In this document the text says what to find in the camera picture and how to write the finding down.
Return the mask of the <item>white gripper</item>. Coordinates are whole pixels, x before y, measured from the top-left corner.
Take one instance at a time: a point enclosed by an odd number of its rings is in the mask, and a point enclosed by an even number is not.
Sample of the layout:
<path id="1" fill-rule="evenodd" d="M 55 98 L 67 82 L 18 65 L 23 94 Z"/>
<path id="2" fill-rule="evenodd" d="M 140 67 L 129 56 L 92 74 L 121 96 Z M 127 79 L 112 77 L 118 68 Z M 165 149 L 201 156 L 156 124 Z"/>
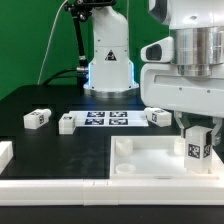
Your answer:
<path id="1" fill-rule="evenodd" d="M 211 76 L 181 76 L 171 63 L 174 40 L 166 37 L 141 49 L 145 65 L 140 74 L 140 95 L 145 106 L 172 110 L 181 137 L 190 126 L 186 113 L 211 116 L 213 146 L 224 129 L 224 64 L 214 65 Z"/>

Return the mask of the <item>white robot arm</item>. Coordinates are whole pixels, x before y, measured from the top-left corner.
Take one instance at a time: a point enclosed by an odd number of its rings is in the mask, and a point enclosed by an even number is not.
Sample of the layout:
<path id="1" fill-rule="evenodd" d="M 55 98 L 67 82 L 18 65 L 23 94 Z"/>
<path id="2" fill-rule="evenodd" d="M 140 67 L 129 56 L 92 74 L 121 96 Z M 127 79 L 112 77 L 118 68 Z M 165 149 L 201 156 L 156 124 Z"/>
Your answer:
<path id="1" fill-rule="evenodd" d="M 94 56 L 84 89 L 99 96 L 140 90 L 145 106 L 174 112 L 185 135 L 185 114 L 210 116 L 217 145 L 224 121 L 224 0 L 148 0 L 148 12 L 169 35 L 141 49 L 135 82 L 128 22 L 112 2 L 93 2 Z"/>

